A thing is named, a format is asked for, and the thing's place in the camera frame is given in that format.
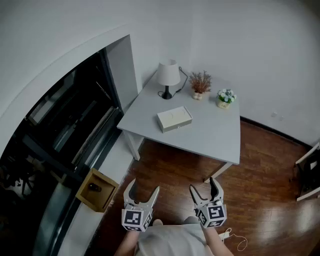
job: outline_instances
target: table leg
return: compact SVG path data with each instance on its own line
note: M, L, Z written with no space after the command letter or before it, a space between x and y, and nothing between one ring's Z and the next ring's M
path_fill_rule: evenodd
M230 162L224 162L222 163L217 169L215 169L208 177L203 179L204 183L209 183L210 177L215 179L218 177L218 175L222 174L226 169L228 169L230 166L232 166L232 163Z
M132 136L132 133L129 132L129 131L123 130L123 134L124 134L126 143L128 144L134 159L139 161L140 160L140 155L139 155L137 146L135 144L135 140L134 140L134 138Z
M306 194L298 197L298 198L296 199L296 201L298 202L298 201L301 201L302 199L306 199L306 198L308 198L308 197L311 197L312 195L317 194L318 192L320 192L320 187L312 190L312 191L309 192L309 193L306 193Z

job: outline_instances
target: white lampshade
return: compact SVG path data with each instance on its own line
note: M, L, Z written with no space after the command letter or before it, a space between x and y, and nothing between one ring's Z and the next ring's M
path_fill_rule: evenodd
M163 86L175 86L180 83L179 67L175 60L168 59L159 63L157 82Z

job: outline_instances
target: white flowers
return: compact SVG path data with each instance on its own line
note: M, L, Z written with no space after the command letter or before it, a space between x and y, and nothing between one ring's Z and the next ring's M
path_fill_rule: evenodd
M223 102L231 103L235 101L237 95L235 95L231 89L223 89L218 91L217 97Z

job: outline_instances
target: black lamp base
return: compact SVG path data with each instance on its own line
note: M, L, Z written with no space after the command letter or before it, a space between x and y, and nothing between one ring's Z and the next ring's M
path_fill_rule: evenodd
M165 91L164 91L164 93L162 94L161 97L162 97L163 99L165 99L165 100L169 100L169 99L172 98L172 95L171 95L171 93L169 92L169 86L168 86L168 85L165 86Z

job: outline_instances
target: white cable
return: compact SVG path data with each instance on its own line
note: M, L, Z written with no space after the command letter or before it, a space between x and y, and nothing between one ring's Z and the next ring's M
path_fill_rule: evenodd
M224 232L223 239L222 239L223 243L225 243L226 233L228 232L228 230L230 230L230 231L229 231L229 234L230 234L231 231L232 231L231 227L229 227L229 228ZM238 244L238 246L237 246L238 252L244 251L244 250L247 248L248 239L246 239L244 236L236 235L236 234L229 235L229 238L232 237L232 236L235 236L235 237L237 237L237 238L244 238L244 239L245 239L245 240L242 240L242 241ZM244 247L242 250L239 250L239 245L241 245L243 242L246 242L246 245L245 245L245 247Z

